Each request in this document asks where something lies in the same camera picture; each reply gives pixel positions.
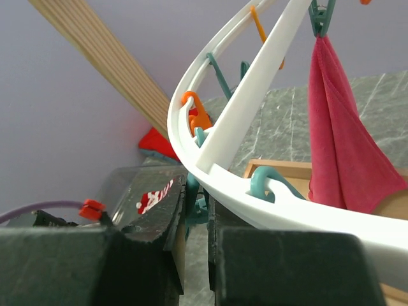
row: marble surface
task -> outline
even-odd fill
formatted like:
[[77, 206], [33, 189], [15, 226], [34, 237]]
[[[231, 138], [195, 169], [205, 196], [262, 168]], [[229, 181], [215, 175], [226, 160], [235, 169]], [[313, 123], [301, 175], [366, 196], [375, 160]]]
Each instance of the marble surface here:
[[[408, 73], [383, 74], [351, 80], [361, 120], [397, 168], [408, 168]], [[206, 101], [216, 119], [225, 98]], [[310, 161], [307, 88], [269, 92], [237, 152], [231, 171], [242, 176], [252, 158]], [[181, 306], [212, 306], [208, 287], [207, 229], [195, 227], [186, 247], [185, 295]]]

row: wooden board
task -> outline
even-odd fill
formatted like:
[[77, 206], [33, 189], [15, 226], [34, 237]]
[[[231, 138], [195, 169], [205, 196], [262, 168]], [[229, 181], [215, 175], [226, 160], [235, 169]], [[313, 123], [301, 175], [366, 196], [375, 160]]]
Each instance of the wooden board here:
[[[312, 175], [311, 163], [295, 161], [271, 161], [251, 159], [245, 170], [244, 178], [249, 178], [259, 166], [274, 167], [289, 183], [293, 185], [305, 198], [308, 198], [309, 181]], [[399, 174], [408, 182], [408, 170], [397, 169]], [[374, 214], [395, 219], [408, 220], [408, 189], [385, 198], [376, 208]], [[408, 293], [381, 284], [388, 306], [408, 306]]]
[[168, 97], [85, 0], [29, 0], [29, 2], [145, 116], [159, 133], [168, 137], [167, 111], [170, 104]]

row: white plastic drying rack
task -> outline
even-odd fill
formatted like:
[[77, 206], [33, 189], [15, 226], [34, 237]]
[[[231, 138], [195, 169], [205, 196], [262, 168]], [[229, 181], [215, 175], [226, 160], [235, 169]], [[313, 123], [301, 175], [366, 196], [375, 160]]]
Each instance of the white plastic drying rack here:
[[274, 2], [249, 1], [190, 65], [170, 103], [167, 125], [171, 145], [203, 188], [244, 221], [259, 229], [353, 234], [371, 255], [380, 281], [408, 291], [408, 221], [301, 200], [283, 183], [267, 179], [265, 189], [275, 194], [275, 203], [270, 203], [250, 195], [249, 178], [238, 177], [226, 170], [231, 166], [312, 0], [288, 2], [214, 127], [205, 131], [207, 138], [201, 148], [196, 137], [191, 135], [188, 110], [193, 106], [193, 99], [189, 98], [182, 106], [181, 97], [185, 91], [196, 92], [208, 69], [211, 69], [206, 54], [212, 52], [215, 58], [219, 57], [253, 22], [251, 6], [261, 13]]

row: pink microfiber cloth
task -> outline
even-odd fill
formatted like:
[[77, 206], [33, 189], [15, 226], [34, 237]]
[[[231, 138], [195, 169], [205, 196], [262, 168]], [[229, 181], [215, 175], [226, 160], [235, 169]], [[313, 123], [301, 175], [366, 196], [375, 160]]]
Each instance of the pink microfiber cloth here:
[[327, 36], [318, 37], [309, 79], [312, 178], [309, 199], [371, 213], [407, 183], [358, 115], [346, 73]]

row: red clip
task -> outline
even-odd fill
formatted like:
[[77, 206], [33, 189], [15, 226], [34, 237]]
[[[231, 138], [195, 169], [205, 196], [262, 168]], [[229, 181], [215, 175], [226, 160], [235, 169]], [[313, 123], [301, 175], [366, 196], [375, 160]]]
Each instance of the red clip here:
[[106, 206], [95, 200], [86, 200], [84, 205], [82, 205], [79, 215], [88, 220], [97, 221], [101, 218], [102, 212], [105, 210]]

